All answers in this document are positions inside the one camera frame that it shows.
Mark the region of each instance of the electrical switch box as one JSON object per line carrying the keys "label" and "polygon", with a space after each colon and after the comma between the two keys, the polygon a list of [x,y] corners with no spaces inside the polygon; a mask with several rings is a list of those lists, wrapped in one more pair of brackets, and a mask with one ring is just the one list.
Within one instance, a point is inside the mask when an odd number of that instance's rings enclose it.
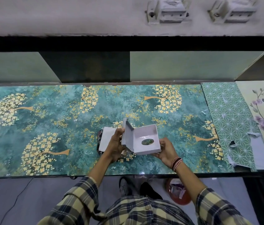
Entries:
{"label": "electrical switch box", "polygon": [[149,24],[179,24],[189,18],[189,0],[150,0],[147,7]]}
{"label": "electrical switch box", "polygon": [[209,15],[214,23],[255,21],[257,0],[217,0]]}

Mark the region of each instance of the grey floor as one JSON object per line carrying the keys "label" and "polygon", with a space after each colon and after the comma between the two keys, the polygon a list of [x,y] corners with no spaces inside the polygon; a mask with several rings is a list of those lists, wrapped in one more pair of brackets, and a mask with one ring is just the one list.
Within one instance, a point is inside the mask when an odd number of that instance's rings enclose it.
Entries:
{"label": "grey floor", "polygon": [[[99,188],[99,209],[106,210],[120,195],[120,177],[105,177]],[[17,195],[25,188],[30,178],[0,179],[0,221],[5,212],[14,204]],[[35,225],[62,199],[63,194],[79,181],[70,178],[34,178],[19,196],[14,208],[7,214],[2,225]],[[202,181],[219,195],[226,198],[252,224],[259,225],[242,178],[204,178]],[[163,189],[163,179],[152,179],[150,185],[164,200],[170,197]],[[192,203],[180,206],[195,224],[195,208]],[[91,219],[90,224],[97,222]]]}

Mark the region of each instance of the open box lid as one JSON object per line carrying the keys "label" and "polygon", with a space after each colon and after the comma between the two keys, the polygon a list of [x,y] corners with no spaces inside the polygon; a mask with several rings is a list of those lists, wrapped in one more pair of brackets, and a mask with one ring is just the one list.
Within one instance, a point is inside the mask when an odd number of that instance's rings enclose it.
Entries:
{"label": "open box lid", "polygon": [[122,146],[125,146],[130,151],[134,152],[134,148],[133,148],[134,128],[129,123],[127,118],[123,119],[123,128],[125,128],[125,132],[123,132],[123,135],[122,135]]}

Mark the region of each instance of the small box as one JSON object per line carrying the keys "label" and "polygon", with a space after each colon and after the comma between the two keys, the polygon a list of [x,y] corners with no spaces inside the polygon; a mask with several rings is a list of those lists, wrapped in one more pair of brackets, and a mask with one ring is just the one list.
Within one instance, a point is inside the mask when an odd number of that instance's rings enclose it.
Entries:
{"label": "small box", "polygon": [[[123,127],[125,128],[125,132],[122,135],[122,146],[125,146],[137,155],[161,152],[157,126],[155,124],[133,128],[127,118],[124,118]],[[116,128],[104,127],[99,151],[104,152],[106,150],[115,130]]]}

